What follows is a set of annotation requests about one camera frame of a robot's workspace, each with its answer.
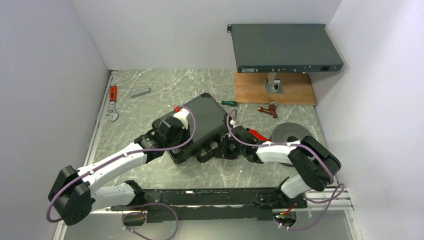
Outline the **grey rack-mount network device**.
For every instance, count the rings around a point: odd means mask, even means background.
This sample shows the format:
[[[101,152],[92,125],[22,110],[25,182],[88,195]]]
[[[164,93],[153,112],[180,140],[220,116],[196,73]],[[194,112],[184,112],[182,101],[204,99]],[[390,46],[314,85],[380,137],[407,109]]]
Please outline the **grey rack-mount network device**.
[[[238,73],[338,72],[344,62],[321,23],[233,23]]]

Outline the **black foam-lined carrying case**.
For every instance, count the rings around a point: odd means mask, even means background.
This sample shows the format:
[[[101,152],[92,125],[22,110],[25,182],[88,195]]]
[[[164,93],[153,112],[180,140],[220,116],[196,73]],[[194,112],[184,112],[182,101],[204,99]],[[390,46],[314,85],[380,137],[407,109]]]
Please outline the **black foam-lined carrying case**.
[[[189,121],[190,136],[193,136],[191,142],[181,148],[169,150],[168,154],[175,164],[181,164],[191,157],[204,163],[220,151],[222,138],[228,133],[225,124],[227,112],[209,93],[202,93],[183,105],[191,110],[195,118],[196,129],[193,131],[193,119],[191,118]],[[172,117],[174,113],[173,109],[159,119]],[[150,140],[153,141],[154,147],[158,147],[152,137],[153,133],[154,131],[150,133]]]

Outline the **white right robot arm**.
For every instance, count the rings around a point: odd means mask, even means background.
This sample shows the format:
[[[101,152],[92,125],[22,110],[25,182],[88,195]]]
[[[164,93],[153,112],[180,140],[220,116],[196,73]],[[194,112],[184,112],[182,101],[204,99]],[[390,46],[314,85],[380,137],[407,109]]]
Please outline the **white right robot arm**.
[[[254,136],[241,125],[228,126],[230,139],[238,154],[255,164],[279,163],[295,168],[297,175],[283,180],[276,189],[276,203],[289,207],[299,195],[315,190],[322,192],[334,183],[341,162],[312,136],[294,142],[272,142]]]

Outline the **plywood base board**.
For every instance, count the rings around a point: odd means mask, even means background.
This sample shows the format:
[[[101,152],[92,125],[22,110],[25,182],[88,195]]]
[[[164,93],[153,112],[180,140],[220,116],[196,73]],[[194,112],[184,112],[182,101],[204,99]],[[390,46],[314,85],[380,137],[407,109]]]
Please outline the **plywood base board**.
[[[278,73],[282,93],[267,93],[266,73],[234,73],[235,100],[243,104],[316,105],[308,74]]]

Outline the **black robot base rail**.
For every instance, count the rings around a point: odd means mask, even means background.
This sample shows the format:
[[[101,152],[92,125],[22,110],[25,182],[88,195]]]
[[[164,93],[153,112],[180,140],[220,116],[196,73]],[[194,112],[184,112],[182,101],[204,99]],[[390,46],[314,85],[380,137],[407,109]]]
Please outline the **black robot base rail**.
[[[306,209],[301,195],[288,198],[276,187],[144,189],[144,198],[112,211],[143,211],[147,223],[189,220],[271,221],[278,211]]]

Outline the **small grey metal bar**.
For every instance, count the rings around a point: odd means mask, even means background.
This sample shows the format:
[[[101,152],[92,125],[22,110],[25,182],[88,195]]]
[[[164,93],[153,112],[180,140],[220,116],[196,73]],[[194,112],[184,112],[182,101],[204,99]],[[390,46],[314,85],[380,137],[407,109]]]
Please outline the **small grey metal bar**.
[[[129,95],[130,95],[130,97],[132,99],[134,99],[134,98],[137,98],[137,97],[141,97],[141,96],[147,95],[149,93],[151,93],[151,88],[146,88],[144,90],[133,92],[133,93],[130,93]]]

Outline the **green-handled screwdriver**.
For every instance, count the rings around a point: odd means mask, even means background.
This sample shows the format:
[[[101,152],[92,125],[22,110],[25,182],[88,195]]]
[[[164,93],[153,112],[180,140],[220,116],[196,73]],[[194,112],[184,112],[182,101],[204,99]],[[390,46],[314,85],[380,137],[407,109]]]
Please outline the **green-handled screwdriver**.
[[[237,101],[233,101],[233,100],[222,100],[222,101],[219,101],[219,103],[224,106],[231,106],[231,107],[236,107],[239,105]]]

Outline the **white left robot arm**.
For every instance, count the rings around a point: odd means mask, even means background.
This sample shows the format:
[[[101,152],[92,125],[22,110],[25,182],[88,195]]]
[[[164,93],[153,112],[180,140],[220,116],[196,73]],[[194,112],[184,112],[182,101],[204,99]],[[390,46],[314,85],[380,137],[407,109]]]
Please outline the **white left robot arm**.
[[[136,181],[126,180],[113,186],[106,184],[161,157],[164,152],[187,147],[197,130],[197,121],[189,112],[177,112],[98,162],[78,169],[71,165],[62,168],[47,197],[47,221],[64,221],[72,226],[103,208],[121,205],[131,210],[139,209],[145,201],[145,192]]]

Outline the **red-handled adjustable wrench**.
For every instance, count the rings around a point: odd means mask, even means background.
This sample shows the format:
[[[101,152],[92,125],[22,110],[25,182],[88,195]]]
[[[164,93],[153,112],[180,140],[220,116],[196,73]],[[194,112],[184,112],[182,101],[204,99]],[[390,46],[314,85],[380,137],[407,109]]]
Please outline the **red-handled adjustable wrench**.
[[[106,112],[108,120],[111,122],[115,122],[119,118],[119,113],[116,110],[117,92],[117,85],[112,83],[109,86],[109,104]]]

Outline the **metal device stand bracket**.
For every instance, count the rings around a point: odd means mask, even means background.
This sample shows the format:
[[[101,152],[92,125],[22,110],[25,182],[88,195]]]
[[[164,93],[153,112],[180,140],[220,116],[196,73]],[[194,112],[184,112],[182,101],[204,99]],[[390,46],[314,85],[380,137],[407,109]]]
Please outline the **metal device stand bracket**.
[[[264,88],[267,94],[283,94],[283,86],[280,78],[277,77],[276,72],[270,72],[267,79],[264,81]]]

